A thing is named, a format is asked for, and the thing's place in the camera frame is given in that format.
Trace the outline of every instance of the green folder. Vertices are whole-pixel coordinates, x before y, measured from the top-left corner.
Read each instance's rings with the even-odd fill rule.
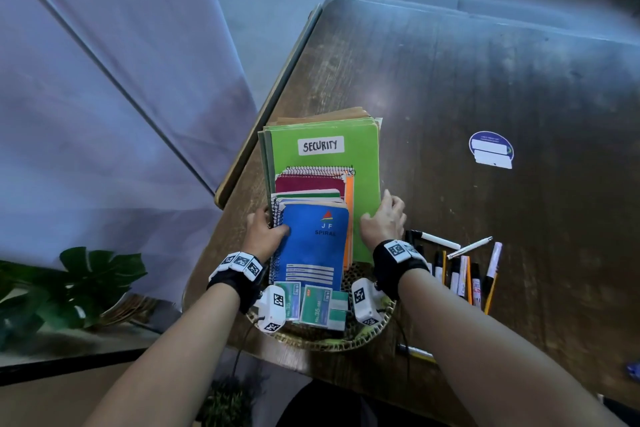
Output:
[[[336,137],[335,141],[344,141],[344,148],[340,147],[339,151],[331,153],[300,155],[299,140],[321,140],[322,137]],[[380,205],[378,126],[372,118],[267,127],[264,131],[263,157],[269,168],[266,170],[269,176],[265,178],[269,179],[270,189],[275,188],[275,175],[289,166],[353,167],[353,259],[357,262],[373,262],[371,253],[360,239],[360,217],[364,213],[373,216]]]

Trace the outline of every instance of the monstera leaf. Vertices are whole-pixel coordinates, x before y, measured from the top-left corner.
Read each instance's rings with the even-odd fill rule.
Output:
[[[25,337],[43,323],[54,329],[86,328],[147,274],[141,254],[69,248],[65,270],[0,261],[0,349],[10,337]],[[15,287],[27,292],[2,300]]]

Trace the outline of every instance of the notebook spiral binding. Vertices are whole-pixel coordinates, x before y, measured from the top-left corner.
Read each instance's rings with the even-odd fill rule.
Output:
[[[339,176],[340,174],[347,174],[348,176],[355,176],[356,171],[352,165],[288,165],[282,172],[282,176],[321,176],[332,177]]]
[[[282,224],[282,212],[278,208],[278,198],[271,198],[271,214],[273,216],[273,226],[279,227]],[[273,253],[271,263],[269,264],[269,284],[273,284],[280,270],[280,249]]]

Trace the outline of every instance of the blue spiral notebook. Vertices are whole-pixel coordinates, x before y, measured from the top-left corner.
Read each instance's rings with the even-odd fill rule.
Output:
[[[273,255],[273,281],[340,290],[349,210],[331,204],[283,204],[278,222],[289,225],[291,234]]]

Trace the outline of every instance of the hand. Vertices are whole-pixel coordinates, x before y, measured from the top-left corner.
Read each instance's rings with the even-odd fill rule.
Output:
[[[246,217],[246,235],[242,245],[242,252],[250,253],[263,265],[277,250],[282,239],[289,235],[287,225],[269,228],[268,208],[268,206],[258,208],[255,213]]]
[[[373,250],[385,240],[401,240],[404,235],[406,214],[404,201],[397,196],[391,196],[388,189],[380,203],[378,212],[372,218],[365,213],[360,218],[360,236],[364,245]]]

